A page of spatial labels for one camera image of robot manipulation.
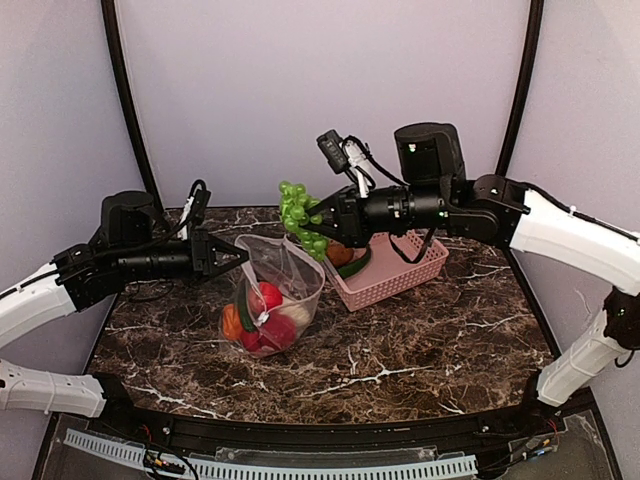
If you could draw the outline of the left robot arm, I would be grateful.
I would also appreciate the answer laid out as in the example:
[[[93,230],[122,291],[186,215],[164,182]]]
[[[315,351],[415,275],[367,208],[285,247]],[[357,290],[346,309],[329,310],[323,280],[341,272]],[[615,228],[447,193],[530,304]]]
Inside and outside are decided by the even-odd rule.
[[[154,280],[208,280],[249,259],[246,250],[203,228],[210,192],[192,186],[181,220],[170,225],[143,191],[103,199],[97,231],[64,250],[1,294],[1,344],[7,346],[58,318],[83,312]],[[2,410],[34,410],[104,417],[129,409],[131,399],[113,374],[60,374],[1,363]]]

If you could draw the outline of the red toy tomato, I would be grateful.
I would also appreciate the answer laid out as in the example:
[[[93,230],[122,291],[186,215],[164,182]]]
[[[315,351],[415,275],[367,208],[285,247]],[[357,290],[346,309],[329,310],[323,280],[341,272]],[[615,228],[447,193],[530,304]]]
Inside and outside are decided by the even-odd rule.
[[[259,331],[243,331],[240,336],[243,348],[248,352],[258,352],[261,350],[261,334]]]

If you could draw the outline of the green toy grapes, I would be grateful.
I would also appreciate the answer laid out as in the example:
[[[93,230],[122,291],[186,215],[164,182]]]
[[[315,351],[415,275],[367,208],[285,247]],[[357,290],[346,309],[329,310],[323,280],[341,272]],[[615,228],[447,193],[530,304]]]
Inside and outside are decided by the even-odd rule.
[[[322,262],[326,257],[329,241],[320,233],[311,231],[310,227],[319,226],[323,217],[321,214],[308,213],[319,200],[311,196],[300,183],[294,184],[284,180],[279,183],[278,190],[280,221],[285,230],[297,238],[307,254]]]

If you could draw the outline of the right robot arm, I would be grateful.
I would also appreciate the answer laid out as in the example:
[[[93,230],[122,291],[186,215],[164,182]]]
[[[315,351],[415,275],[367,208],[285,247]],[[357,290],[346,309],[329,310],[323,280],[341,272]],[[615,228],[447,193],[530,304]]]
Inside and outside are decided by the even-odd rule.
[[[639,348],[639,236],[504,176],[466,177],[456,128],[415,123],[394,140],[404,181],[345,187],[307,210],[309,229],[348,247],[376,233],[444,229],[501,250],[559,261],[611,284],[589,329],[533,378],[532,402],[560,407],[607,365]]]

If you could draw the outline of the green toy cucumber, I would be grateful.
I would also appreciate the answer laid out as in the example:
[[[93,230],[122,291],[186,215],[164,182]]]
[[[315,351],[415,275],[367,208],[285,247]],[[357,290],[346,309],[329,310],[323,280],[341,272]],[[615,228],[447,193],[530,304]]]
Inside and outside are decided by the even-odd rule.
[[[248,333],[257,332],[257,328],[253,323],[250,310],[248,308],[247,291],[246,291],[246,285],[244,283],[239,284],[238,292],[236,294],[236,299],[235,299],[235,306],[238,311],[240,323],[244,331]]]

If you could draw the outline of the clear zip top bag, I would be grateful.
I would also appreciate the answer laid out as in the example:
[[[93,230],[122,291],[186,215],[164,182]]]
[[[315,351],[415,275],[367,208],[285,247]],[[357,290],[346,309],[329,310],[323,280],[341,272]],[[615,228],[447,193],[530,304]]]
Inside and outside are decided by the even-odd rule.
[[[243,234],[234,245],[248,254],[236,290],[221,311],[219,334],[254,358],[291,348],[311,325],[326,276],[320,263],[286,237]]]

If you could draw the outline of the orange toy fruit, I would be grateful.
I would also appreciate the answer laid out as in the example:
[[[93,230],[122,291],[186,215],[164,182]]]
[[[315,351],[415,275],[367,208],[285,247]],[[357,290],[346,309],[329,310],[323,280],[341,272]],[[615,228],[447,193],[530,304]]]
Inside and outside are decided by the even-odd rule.
[[[234,304],[227,304],[222,310],[222,333],[228,341],[238,341],[244,331]]]

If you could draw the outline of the green toy chili pepper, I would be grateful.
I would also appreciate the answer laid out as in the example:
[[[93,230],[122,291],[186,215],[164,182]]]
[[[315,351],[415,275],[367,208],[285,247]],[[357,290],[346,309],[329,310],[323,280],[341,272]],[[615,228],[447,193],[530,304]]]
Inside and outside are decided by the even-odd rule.
[[[359,257],[354,258],[351,262],[337,269],[339,276],[343,279],[347,279],[354,275],[357,275],[369,264],[371,257],[371,248],[370,246],[367,246],[361,251],[361,255]]]

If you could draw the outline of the brown toy potato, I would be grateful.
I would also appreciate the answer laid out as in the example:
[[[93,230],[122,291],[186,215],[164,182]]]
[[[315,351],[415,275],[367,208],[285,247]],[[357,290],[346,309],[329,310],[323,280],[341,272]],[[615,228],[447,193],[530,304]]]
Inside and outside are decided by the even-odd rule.
[[[350,263],[355,255],[355,251],[351,247],[346,247],[340,243],[330,243],[326,252],[326,256],[331,264],[336,267],[342,267]]]

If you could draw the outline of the red toy fruit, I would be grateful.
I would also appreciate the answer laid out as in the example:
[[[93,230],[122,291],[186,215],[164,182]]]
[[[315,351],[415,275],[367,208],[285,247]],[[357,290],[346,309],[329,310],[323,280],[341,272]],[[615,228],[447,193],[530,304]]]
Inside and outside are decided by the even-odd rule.
[[[275,285],[262,281],[249,289],[247,300],[250,311],[258,315],[282,305],[283,295]]]
[[[289,348],[296,341],[296,325],[287,315],[272,313],[261,326],[260,344],[273,351]]]

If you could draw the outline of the red toy fruit front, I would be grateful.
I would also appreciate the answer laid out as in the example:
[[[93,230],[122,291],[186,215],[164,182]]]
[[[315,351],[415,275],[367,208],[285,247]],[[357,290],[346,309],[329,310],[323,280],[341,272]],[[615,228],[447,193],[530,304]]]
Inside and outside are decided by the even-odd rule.
[[[247,300],[250,311],[258,315],[282,305],[283,295],[275,285],[262,281],[249,289]]]

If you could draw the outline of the white toy radish with leaves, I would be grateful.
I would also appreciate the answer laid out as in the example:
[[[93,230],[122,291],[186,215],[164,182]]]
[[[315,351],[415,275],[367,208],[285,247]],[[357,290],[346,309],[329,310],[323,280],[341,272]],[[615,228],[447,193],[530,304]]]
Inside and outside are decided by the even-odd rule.
[[[280,312],[292,320],[298,331],[304,331],[312,320],[309,311],[300,304],[287,304],[280,308]]]

